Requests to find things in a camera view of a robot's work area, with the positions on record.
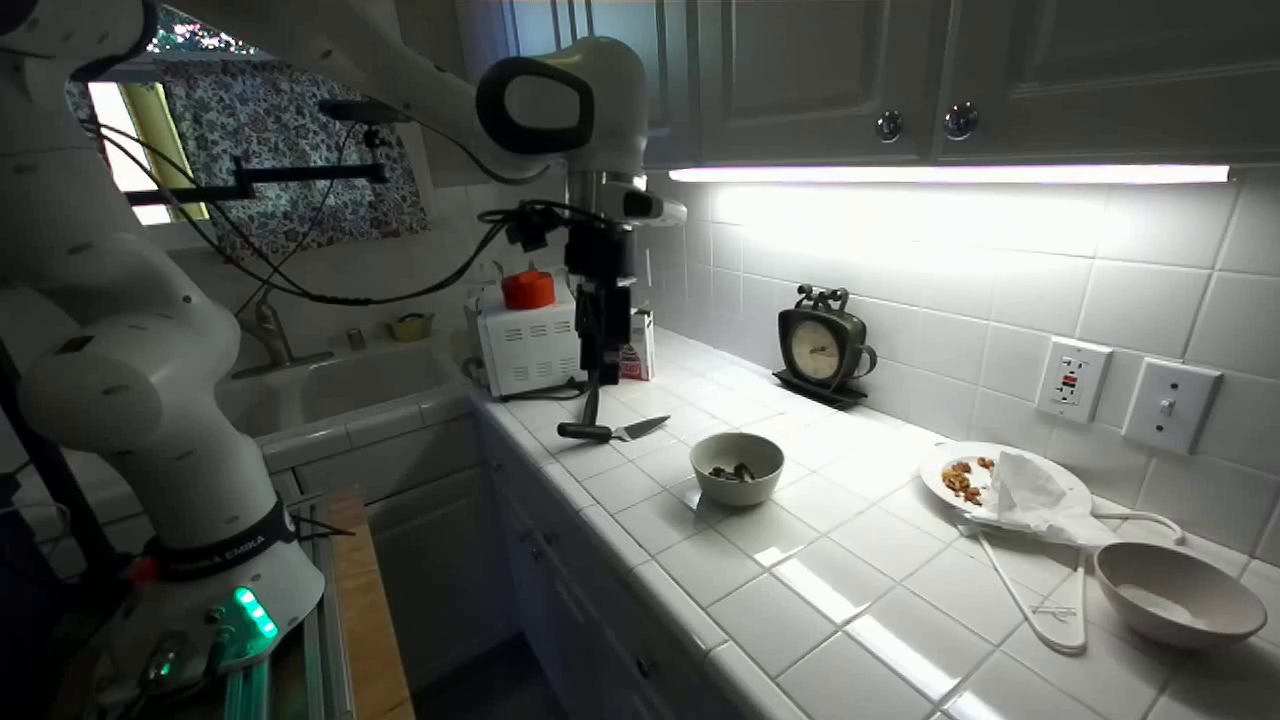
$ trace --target alarm clock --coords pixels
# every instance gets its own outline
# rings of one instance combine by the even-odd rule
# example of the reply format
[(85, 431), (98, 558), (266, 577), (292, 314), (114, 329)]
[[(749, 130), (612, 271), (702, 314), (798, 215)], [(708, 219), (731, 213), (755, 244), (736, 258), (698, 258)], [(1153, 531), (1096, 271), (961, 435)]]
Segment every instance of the alarm clock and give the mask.
[(810, 398), (850, 407), (865, 398), (861, 377), (875, 373), (868, 324), (846, 311), (843, 288), (796, 288), (796, 309), (774, 314), (783, 373), (774, 378)]

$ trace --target gray bowl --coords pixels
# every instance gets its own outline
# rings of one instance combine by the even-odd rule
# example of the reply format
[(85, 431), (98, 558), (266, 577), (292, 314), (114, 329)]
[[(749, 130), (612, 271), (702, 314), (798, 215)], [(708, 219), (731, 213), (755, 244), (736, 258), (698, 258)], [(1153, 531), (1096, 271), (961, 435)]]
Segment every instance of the gray bowl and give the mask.
[(1108, 543), (1090, 555), (1118, 620), (1170, 646), (1221, 646), (1269, 622), (1269, 609), (1226, 571), (1161, 543)]
[(721, 506), (755, 506), (783, 470), (783, 447), (752, 431), (715, 431), (686, 450), (702, 501)]

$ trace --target white cabinet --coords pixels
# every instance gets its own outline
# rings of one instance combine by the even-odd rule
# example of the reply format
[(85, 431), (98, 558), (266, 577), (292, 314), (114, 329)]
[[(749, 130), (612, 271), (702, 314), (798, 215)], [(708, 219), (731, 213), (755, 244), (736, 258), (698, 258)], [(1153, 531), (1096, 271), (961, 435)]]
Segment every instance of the white cabinet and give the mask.
[(628, 40), (654, 162), (1280, 156), (1280, 2), (493, 2), (507, 52)]
[(694, 2), (694, 159), (922, 156), (940, 31), (932, 0)]
[(511, 604), (566, 717), (739, 717), (659, 620), (642, 578), (548, 485), (539, 458), (496, 429), (484, 435), (484, 458), (507, 540)]
[(476, 467), (373, 502), (367, 514), (412, 687), (517, 632), (501, 527)]
[(1280, 2), (957, 0), (949, 159), (1250, 159), (1280, 151)]

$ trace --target white cloth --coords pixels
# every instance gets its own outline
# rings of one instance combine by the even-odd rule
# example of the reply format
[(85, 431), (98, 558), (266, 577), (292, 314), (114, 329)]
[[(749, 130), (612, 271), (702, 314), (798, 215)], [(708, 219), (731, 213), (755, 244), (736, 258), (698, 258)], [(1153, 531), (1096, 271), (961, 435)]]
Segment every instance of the white cloth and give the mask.
[(1055, 470), (1026, 458), (1023, 450), (999, 450), (984, 522), (1026, 531), (1048, 543), (1117, 543), (1117, 531), (1090, 514), (1090, 494), (1064, 486)]

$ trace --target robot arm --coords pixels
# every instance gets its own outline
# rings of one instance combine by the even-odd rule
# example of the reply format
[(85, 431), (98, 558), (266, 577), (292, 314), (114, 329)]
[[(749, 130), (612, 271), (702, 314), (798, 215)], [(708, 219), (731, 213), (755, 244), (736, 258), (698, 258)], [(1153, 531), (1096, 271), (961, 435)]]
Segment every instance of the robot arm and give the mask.
[[(587, 324), (612, 329), (585, 362), (607, 362), (628, 318), (628, 219), (654, 213), (632, 189), (642, 162), (638, 61), (622, 45), (585, 40), (548, 61), (496, 62), (476, 101), (355, 2), (181, 0), (463, 145), (488, 170), (529, 178), (564, 156), (574, 208), (552, 213), (552, 223), (573, 229), (566, 263), (585, 276)], [(143, 40), (143, 0), (0, 2), (0, 281), (30, 285), (80, 318), (66, 344), (26, 368), (19, 404), (38, 435), (114, 462), (157, 522), (161, 585), (140, 588), (111, 629), (104, 687), (119, 696), (273, 653), (323, 595), (323, 577), (288, 540), (256, 442), (213, 397), (236, 358), (236, 318), (140, 241), (94, 145), (62, 114), (66, 75)], [(249, 611), (220, 669), (202, 658), (229, 622), (208, 622), (208, 611)], [(167, 676), (173, 656), (193, 658), (193, 670)]]

